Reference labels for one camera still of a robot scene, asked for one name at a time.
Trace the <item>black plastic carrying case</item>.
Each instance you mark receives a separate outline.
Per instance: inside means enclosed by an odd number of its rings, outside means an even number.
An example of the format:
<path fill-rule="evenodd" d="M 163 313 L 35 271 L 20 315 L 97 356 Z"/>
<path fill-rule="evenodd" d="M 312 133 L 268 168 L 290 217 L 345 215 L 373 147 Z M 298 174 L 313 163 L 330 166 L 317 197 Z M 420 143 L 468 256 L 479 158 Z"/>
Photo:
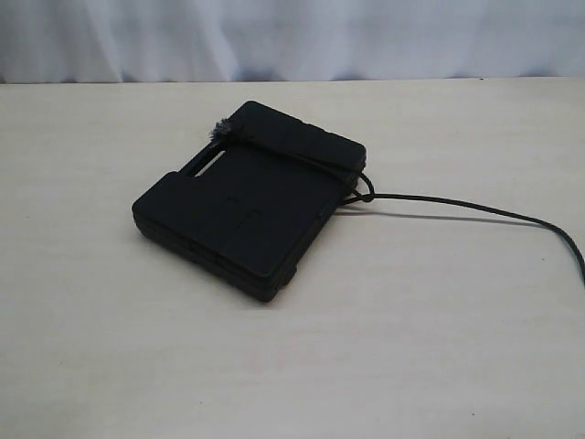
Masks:
<path fill-rule="evenodd" d="M 268 302 L 356 186 L 365 147 L 255 101 L 132 206 L 148 239 Z"/>

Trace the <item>white backdrop curtain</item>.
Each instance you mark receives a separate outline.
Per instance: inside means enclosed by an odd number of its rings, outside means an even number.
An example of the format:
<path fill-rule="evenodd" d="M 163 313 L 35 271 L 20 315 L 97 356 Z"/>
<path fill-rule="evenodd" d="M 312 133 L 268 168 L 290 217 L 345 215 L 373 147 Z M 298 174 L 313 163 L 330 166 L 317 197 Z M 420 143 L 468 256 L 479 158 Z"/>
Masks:
<path fill-rule="evenodd" d="M 581 1 L 4 1 L 6 83 L 580 76 Z"/>

